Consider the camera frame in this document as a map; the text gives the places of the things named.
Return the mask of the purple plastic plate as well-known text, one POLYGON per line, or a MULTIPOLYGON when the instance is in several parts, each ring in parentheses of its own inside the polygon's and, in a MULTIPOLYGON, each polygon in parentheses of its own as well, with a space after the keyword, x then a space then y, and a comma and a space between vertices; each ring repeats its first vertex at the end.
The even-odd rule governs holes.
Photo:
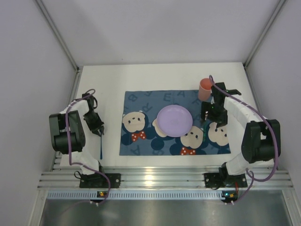
POLYGON ((157 115, 158 128, 169 137, 181 137, 188 133, 193 125, 191 113, 180 105, 168 105, 157 115))

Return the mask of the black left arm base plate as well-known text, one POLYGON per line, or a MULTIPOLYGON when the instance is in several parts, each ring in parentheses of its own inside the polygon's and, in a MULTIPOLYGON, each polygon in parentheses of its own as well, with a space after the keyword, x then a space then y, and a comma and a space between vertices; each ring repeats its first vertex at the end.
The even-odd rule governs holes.
MULTIPOLYGON (((109 179, 111 188, 119 188, 121 183, 121 174, 119 173, 106 173, 106 177, 109 179)), ((109 188, 108 180, 98 173, 91 175, 80 175, 79 178, 80 188, 109 188)))

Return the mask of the blue cartoon mouse placemat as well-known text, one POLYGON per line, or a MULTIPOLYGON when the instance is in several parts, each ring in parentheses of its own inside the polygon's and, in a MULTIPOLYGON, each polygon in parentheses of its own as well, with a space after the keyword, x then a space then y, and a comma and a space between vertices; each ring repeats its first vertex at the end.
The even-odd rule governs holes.
POLYGON ((119 154, 121 156, 230 154, 229 144, 225 149, 221 149, 211 142, 203 142, 203 125, 200 123, 201 104, 197 90, 125 92, 119 154), (158 128, 157 115, 168 105, 180 105, 192 115, 192 128, 181 137, 169 137, 158 128))

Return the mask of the blue metal fork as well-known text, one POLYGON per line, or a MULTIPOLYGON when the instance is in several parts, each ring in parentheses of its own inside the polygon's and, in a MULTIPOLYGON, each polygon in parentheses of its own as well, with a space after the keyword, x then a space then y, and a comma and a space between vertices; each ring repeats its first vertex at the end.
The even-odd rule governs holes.
POLYGON ((103 159, 103 134, 100 133, 100 160, 103 159))

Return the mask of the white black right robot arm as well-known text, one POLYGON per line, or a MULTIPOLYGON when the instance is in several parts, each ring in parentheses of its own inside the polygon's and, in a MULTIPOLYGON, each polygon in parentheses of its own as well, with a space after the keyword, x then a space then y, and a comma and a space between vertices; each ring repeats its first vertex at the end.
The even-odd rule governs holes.
POLYGON ((212 101, 203 102, 201 123, 206 126, 207 142, 225 149, 229 144, 226 127, 228 116, 232 115, 244 129, 240 153, 219 168, 222 182, 229 181, 244 173, 257 162, 274 160, 271 173, 264 179, 269 180, 277 169, 281 154, 280 123, 262 116, 256 109, 240 98, 236 89, 226 89, 223 82, 211 86, 212 101))

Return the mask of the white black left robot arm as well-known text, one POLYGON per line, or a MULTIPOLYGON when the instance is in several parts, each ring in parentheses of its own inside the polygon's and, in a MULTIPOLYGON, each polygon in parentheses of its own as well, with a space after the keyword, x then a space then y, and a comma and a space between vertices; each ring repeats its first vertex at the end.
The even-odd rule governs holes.
POLYGON ((100 162, 85 149, 86 136, 82 122, 89 131, 102 137, 104 122, 95 111, 97 99, 90 89, 74 99, 61 112, 49 116, 51 144, 55 151, 68 156, 70 166, 79 166, 84 175, 102 172, 100 162))

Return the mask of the green handled steel spoon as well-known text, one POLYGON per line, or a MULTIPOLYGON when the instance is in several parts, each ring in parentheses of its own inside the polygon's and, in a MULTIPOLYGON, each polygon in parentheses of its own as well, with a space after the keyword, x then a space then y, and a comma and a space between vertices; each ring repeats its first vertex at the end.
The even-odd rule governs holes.
POLYGON ((206 128, 207 128, 207 120, 203 121, 203 142, 206 141, 206 128))

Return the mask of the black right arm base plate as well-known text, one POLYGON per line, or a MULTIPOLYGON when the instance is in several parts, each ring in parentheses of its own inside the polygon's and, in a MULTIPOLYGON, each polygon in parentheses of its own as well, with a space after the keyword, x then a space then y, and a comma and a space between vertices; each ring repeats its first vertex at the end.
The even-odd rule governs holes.
POLYGON ((205 173, 205 187, 217 190, 219 188, 246 188, 248 186, 245 174, 223 178, 219 173, 205 173))

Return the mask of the salmon plastic cup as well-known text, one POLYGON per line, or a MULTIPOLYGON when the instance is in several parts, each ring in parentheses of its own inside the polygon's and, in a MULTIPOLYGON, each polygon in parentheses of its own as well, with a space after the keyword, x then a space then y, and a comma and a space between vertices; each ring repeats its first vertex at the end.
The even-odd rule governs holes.
POLYGON ((204 78, 199 83, 198 98, 206 101, 211 96, 212 83, 209 78, 204 78))

